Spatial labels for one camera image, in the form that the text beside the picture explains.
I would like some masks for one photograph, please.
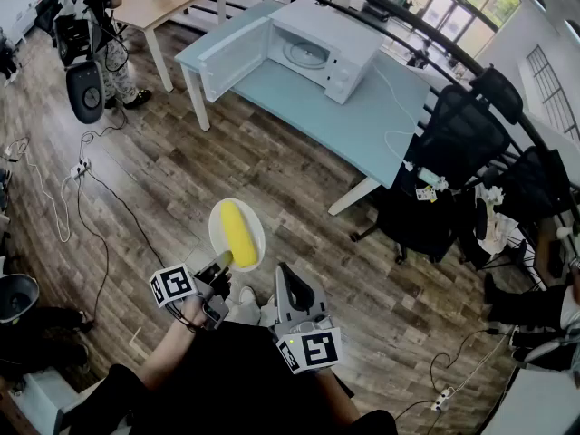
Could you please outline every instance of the electrical outlet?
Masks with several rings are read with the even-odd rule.
[[[443,390],[441,392],[441,394],[439,395],[439,397],[437,398],[437,400],[435,400],[435,402],[433,404],[431,404],[431,410],[432,411],[441,411],[441,406],[443,405],[443,403],[448,400],[451,396],[451,393],[453,392],[453,389],[451,387]]]
[[[82,163],[77,163],[71,168],[71,178],[78,179],[91,168],[91,160],[85,158]]]

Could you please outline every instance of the wooden floor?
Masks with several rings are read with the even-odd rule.
[[[138,111],[128,111],[125,129],[95,139],[85,155],[95,174],[136,213],[164,261],[185,261],[192,269],[203,266],[213,256],[211,209],[222,198],[244,200],[264,225],[267,249],[259,269],[235,275],[235,280],[253,286],[265,301],[273,293],[276,264],[286,261],[323,284],[343,333],[344,362],[335,371],[356,393],[361,411],[380,408],[396,416],[415,401],[435,398],[429,376],[433,355],[456,353],[467,334],[485,327],[479,319],[483,275],[459,264],[456,247],[439,265],[410,252],[407,264],[397,266],[394,244],[384,234],[352,243],[349,232],[372,222],[369,201],[338,217],[327,209],[360,181],[359,171],[231,93],[208,104],[212,128],[203,132],[173,62],[198,35],[176,24],[158,30],[175,85],[172,93],[163,90],[142,34],[125,35],[131,75],[140,87],[153,90],[153,99]],[[19,58],[25,65],[19,78],[0,87],[0,142],[4,147],[29,135],[30,159],[40,166],[47,191],[57,196],[77,160],[80,137],[89,128],[73,116],[64,71],[48,36],[32,34]],[[121,116],[107,112],[92,128],[102,131],[113,123],[121,123]],[[9,167],[14,171],[9,251],[21,256],[11,268],[38,279],[44,304],[90,311],[105,256],[102,242],[81,225],[76,186],[69,182],[65,191],[72,234],[63,244],[52,204],[41,193],[34,170],[24,160]],[[152,301],[147,281],[159,266],[131,215],[94,180],[87,179],[82,190],[83,216],[111,249],[97,326],[82,338],[91,351],[93,372],[102,377],[112,363],[139,366],[170,318]],[[63,218],[60,200],[58,209]],[[511,291],[530,287],[510,268],[496,272],[499,284]],[[450,370],[437,367],[438,386],[457,387],[497,342],[485,334],[469,339]],[[503,347],[451,401],[432,433],[476,432],[513,367]],[[435,416],[428,405],[416,407],[398,421],[399,431],[427,433]]]

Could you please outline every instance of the microwave door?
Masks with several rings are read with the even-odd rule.
[[[260,18],[202,53],[201,81],[214,102],[264,62],[268,53],[270,18]]]

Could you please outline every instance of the ceiling light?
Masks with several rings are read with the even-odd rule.
[[[572,21],[571,19],[566,19],[565,25],[572,33],[576,41],[580,44],[580,24],[578,24],[576,21]]]
[[[540,10],[546,10],[546,2],[544,0],[533,0],[536,5],[539,6]]]

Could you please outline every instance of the white microwave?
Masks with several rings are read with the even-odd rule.
[[[210,102],[269,58],[321,85],[343,104],[381,48],[383,36],[312,0],[296,0],[231,34],[199,56]]]

